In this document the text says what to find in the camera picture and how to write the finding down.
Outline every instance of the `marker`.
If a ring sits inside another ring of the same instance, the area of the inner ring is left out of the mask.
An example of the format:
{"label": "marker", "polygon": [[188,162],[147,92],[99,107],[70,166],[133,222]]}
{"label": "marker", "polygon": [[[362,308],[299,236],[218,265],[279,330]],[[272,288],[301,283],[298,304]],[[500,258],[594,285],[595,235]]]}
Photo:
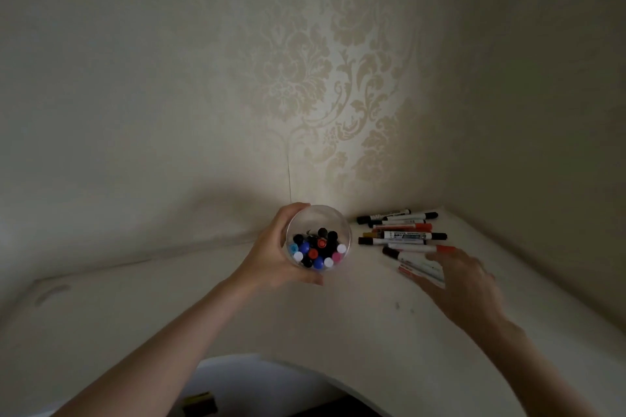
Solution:
{"label": "marker", "polygon": [[430,280],[433,284],[435,284],[437,287],[441,287],[442,289],[446,288],[446,283],[442,282],[441,280],[430,276],[429,274],[426,274],[425,272],[422,271],[418,271],[417,269],[413,269],[411,267],[407,267],[404,264],[401,264],[398,269],[398,272],[400,272],[403,276],[409,277],[409,278],[414,278],[414,277],[424,277],[425,279]]}
{"label": "marker", "polygon": [[376,237],[387,239],[387,242],[394,242],[397,239],[446,240],[448,234],[444,232],[373,231],[364,232],[363,237]]}
{"label": "marker", "polygon": [[413,224],[379,224],[375,226],[374,231],[422,231],[431,232],[433,225],[431,223],[413,223]]}
{"label": "marker", "polygon": [[375,219],[387,219],[389,216],[402,216],[402,215],[406,215],[406,214],[411,214],[411,210],[410,209],[401,209],[400,211],[392,211],[391,213],[371,214],[369,216],[358,216],[358,218],[356,218],[356,222],[359,223],[359,224],[365,224],[365,223],[369,223],[370,221],[373,221]]}
{"label": "marker", "polygon": [[424,254],[418,254],[417,252],[400,252],[389,247],[383,247],[382,253],[403,263],[405,266],[417,269],[424,274],[444,282],[443,268],[441,264],[436,261],[429,261]]}
{"label": "marker", "polygon": [[[383,218],[372,218],[372,219],[382,219],[384,221],[388,221],[389,219],[393,219],[392,216],[395,216],[395,215],[390,214]],[[437,216],[439,216],[439,213],[432,211],[428,213],[405,214],[403,215],[402,219],[435,219]]]}
{"label": "marker", "polygon": [[[362,246],[387,246],[389,239],[379,239],[377,237],[360,237],[359,244]],[[402,244],[424,245],[426,241],[418,239],[394,239],[394,242]]]}
{"label": "marker", "polygon": [[425,219],[400,219],[402,216],[398,216],[398,219],[374,219],[370,221],[367,226],[368,227],[376,227],[379,224],[415,224],[415,223],[425,223]]}
{"label": "marker", "polygon": [[406,244],[405,242],[389,242],[387,247],[395,249],[397,251],[405,252],[452,252],[456,250],[453,246],[430,246],[426,244]]}

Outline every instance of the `clear plastic cup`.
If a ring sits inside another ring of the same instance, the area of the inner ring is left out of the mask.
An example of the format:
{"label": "clear plastic cup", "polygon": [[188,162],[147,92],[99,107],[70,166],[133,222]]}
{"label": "clear plastic cup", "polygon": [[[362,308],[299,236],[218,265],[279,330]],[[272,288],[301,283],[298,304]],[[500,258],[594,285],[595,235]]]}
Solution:
{"label": "clear plastic cup", "polygon": [[[324,227],[329,232],[336,231],[337,232],[337,240],[340,244],[345,245],[346,252],[340,254],[340,259],[338,261],[333,261],[332,267],[328,267],[326,263],[322,269],[316,269],[311,267],[312,270],[317,270],[318,272],[326,271],[328,269],[333,269],[340,265],[340,263],[346,258],[348,253],[350,252],[350,244],[352,242],[352,230],[350,229],[350,225],[344,216],[337,211],[335,208],[331,208],[330,206],[326,206],[323,204],[316,204],[309,206],[308,208],[303,209],[301,212],[293,216],[291,222],[287,226],[286,233],[286,241],[284,250],[289,257],[289,259],[294,263],[301,267],[305,267],[301,261],[297,261],[293,257],[293,253],[289,250],[289,246],[293,243],[293,237],[296,234],[301,234],[305,238],[312,234],[314,236],[317,235],[317,231]],[[327,254],[329,257],[323,257],[322,260],[326,258],[331,258],[332,255]]]}

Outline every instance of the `dark stain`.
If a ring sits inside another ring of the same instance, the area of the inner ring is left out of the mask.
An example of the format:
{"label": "dark stain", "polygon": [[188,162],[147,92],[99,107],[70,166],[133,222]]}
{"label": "dark stain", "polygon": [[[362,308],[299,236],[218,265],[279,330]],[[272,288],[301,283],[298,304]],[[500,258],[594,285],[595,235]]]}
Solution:
{"label": "dark stain", "polygon": [[72,286],[64,284],[52,287],[50,290],[43,292],[37,299],[35,300],[35,306],[40,306],[43,302],[48,300],[52,295],[62,294],[63,292],[67,292],[71,290]]}

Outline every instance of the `person's right hand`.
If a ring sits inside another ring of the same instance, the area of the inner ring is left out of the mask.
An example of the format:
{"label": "person's right hand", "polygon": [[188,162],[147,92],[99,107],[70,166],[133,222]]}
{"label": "person's right hand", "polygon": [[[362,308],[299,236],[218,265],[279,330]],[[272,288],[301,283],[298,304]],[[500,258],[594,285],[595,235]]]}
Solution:
{"label": "person's right hand", "polygon": [[434,252],[426,258],[441,264],[446,288],[437,287],[423,277],[412,280],[455,325],[470,337],[478,338],[507,323],[495,278],[483,269],[477,258],[461,249]]}

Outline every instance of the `black marker cap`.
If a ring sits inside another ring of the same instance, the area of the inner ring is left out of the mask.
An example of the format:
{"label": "black marker cap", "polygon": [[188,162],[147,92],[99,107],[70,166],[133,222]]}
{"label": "black marker cap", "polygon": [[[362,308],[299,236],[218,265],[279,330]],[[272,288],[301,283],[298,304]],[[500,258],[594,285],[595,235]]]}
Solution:
{"label": "black marker cap", "polygon": [[397,251],[387,246],[382,248],[382,253],[385,255],[388,255],[389,257],[395,260],[397,260],[397,258],[400,256],[400,251]]}

